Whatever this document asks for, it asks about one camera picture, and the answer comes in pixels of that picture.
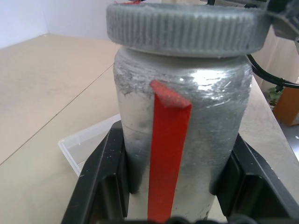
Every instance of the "clear plastic container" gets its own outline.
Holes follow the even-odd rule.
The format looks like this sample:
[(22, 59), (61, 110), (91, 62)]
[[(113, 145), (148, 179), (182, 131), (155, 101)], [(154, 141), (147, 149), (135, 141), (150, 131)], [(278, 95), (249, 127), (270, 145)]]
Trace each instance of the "clear plastic container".
[(85, 161), (104, 139), (111, 126), (119, 120), (121, 116), (117, 114), (58, 142), (58, 146), (77, 176), (80, 175)]

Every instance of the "red tape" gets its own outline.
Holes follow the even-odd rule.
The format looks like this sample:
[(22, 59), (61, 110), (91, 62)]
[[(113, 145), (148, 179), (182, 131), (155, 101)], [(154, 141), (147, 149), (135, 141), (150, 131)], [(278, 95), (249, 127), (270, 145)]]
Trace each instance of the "red tape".
[(164, 222), (171, 216), (191, 102), (157, 80), (150, 154), (148, 219)]

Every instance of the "beige table surface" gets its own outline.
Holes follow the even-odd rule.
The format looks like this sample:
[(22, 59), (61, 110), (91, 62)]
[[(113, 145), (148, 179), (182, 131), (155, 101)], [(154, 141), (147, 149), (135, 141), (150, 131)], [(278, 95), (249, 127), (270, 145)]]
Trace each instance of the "beige table surface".
[[(25, 140), (26, 143), (0, 166), (1, 224), (60, 223), (75, 187), (77, 176), (60, 151), (57, 145), (58, 141), (119, 113), (111, 67), (115, 45), (103, 41), (77, 39), (77, 45), (80, 47), (77, 49), (74, 44), (74, 49), (70, 50), (64, 48), (68, 38), (55, 36), (54, 39), (48, 38), (52, 44), (51, 47), (60, 49), (59, 52), (62, 54), (60, 58), (64, 58), (64, 66), (68, 68), (72, 67), (74, 70), (81, 69), (82, 71), (82, 67), (85, 65), (80, 61), (74, 62), (72, 55), (74, 51), (78, 50), (85, 57), (90, 57), (87, 55), (88, 52), (82, 48), (82, 45), (85, 44), (99, 46), (97, 50), (100, 54), (95, 55), (95, 57), (99, 57), (99, 63), (102, 58), (111, 62), (105, 65), (106, 69), (100, 69), (96, 63), (93, 68), (89, 68), (98, 74), (98, 76), (94, 76), (93, 80), (90, 79), (90, 86), (78, 96), (73, 96), (70, 103), (66, 100), (64, 108), (62, 107), (63, 109), (58, 111), (57, 115), (54, 114), (46, 121), (44, 127), (32, 138), (29, 137), (27, 141)], [(57, 57), (55, 51), (49, 52), (51, 53), (48, 54), (48, 57)], [(36, 57), (39, 57), (39, 54), (41, 52), (37, 51)], [(51, 63), (44, 62), (36, 66), (39, 68), (43, 66), (43, 71), (46, 72), (57, 67), (56, 63), (58, 62), (51, 61)], [(82, 72), (81, 78), (85, 79), (84, 72)], [(47, 105), (47, 103), (51, 103), (51, 100), (45, 100), (43, 105)], [(255, 80), (253, 80), (249, 105), (242, 121), (240, 133), (268, 161), (295, 200), (299, 202), (299, 163)], [(210, 217), (223, 220), (217, 202), (212, 208)]]

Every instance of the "jar lid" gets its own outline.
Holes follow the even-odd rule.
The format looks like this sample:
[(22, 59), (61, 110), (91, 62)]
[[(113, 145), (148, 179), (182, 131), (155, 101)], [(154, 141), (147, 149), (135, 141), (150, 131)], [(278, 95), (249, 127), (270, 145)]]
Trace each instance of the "jar lid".
[(113, 42), (169, 56), (250, 54), (263, 47), (270, 24), (270, 17), (255, 8), (143, 3), (107, 8)]

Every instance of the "silver jar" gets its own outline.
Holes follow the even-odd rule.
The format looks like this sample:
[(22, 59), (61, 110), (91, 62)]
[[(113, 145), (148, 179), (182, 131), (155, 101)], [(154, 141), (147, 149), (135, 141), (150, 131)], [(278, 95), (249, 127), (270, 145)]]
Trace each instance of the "silver jar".
[(204, 219), (247, 105), (251, 66), (245, 56), (204, 59), (157, 56), (121, 48), (114, 79), (132, 191), (128, 218), (147, 218), (154, 92), (159, 80), (192, 103), (172, 215)]

